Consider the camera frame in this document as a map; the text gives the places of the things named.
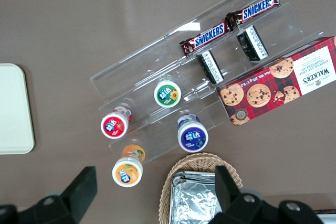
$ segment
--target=brown table surface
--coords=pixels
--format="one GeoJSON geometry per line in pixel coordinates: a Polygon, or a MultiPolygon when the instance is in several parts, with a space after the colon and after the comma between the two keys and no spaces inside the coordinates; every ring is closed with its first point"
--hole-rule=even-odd
{"type": "MultiPolygon", "coordinates": [[[[29,154],[0,156],[0,205],[29,207],[94,165],[98,194],[82,223],[158,223],[163,183],[186,153],[177,148],[146,164],[134,188],[117,186],[90,77],[221,1],[0,0],[0,63],[26,74],[36,141],[29,154]]],[[[336,0],[281,1],[305,31],[336,35],[336,0]]],[[[205,151],[271,204],[335,208],[335,90],[336,82],[241,127],[226,122],[209,132],[205,151]]]]}

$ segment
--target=walkers cookie box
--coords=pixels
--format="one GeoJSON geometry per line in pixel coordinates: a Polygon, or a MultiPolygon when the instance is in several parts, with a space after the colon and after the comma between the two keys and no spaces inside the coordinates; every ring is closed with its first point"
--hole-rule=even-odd
{"type": "Polygon", "coordinates": [[[334,80],[336,37],[316,39],[217,89],[235,126],[334,80]]]}

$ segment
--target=aluminum foil packet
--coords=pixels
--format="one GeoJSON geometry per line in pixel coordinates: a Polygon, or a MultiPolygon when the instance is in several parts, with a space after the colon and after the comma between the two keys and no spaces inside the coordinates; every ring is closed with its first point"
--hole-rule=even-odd
{"type": "Polygon", "coordinates": [[[170,224],[208,224],[222,211],[215,193],[215,174],[175,173],[170,203],[170,224]]]}

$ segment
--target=candy bar wrapper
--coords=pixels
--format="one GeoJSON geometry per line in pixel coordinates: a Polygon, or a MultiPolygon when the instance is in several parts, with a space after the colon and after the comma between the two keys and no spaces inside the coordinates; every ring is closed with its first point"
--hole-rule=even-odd
{"type": "Polygon", "coordinates": [[[226,17],[230,20],[231,25],[239,26],[251,18],[277,6],[280,6],[280,0],[261,0],[256,4],[245,7],[242,10],[228,13],[226,17]]]}
{"type": "Polygon", "coordinates": [[[180,42],[180,46],[187,57],[190,53],[208,45],[213,40],[227,34],[232,31],[231,23],[225,18],[224,22],[212,27],[211,29],[197,35],[194,38],[186,39],[180,42]]]}

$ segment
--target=cookie image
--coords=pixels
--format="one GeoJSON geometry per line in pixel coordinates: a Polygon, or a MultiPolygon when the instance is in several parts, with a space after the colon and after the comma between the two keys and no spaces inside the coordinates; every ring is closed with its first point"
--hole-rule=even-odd
{"type": "Polygon", "coordinates": [[[246,122],[250,121],[250,118],[248,118],[248,116],[247,116],[247,117],[245,117],[244,120],[239,120],[239,119],[237,119],[236,115],[233,115],[233,116],[230,117],[230,120],[235,126],[239,126],[239,125],[242,125],[243,123],[246,123],[246,122]]]}
{"type": "Polygon", "coordinates": [[[284,97],[284,96],[285,95],[281,93],[281,91],[278,91],[274,96],[274,100],[277,101],[279,98],[284,97]]]}
{"type": "Polygon", "coordinates": [[[242,101],[244,91],[242,88],[237,88],[237,86],[238,84],[235,83],[220,91],[220,97],[226,105],[235,106],[242,101]]]}
{"type": "Polygon", "coordinates": [[[295,88],[294,86],[287,86],[284,87],[284,93],[285,93],[285,100],[283,101],[283,103],[287,103],[290,102],[298,97],[300,97],[300,92],[297,88],[295,88]]]}
{"type": "Polygon", "coordinates": [[[293,72],[293,59],[288,57],[269,67],[271,74],[275,78],[285,78],[293,72]]]}
{"type": "Polygon", "coordinates": [[[247,91],[247,102],[255,108],[266,105],[271,99],[271,91],[264,84],[255,84],[247,91]]]}

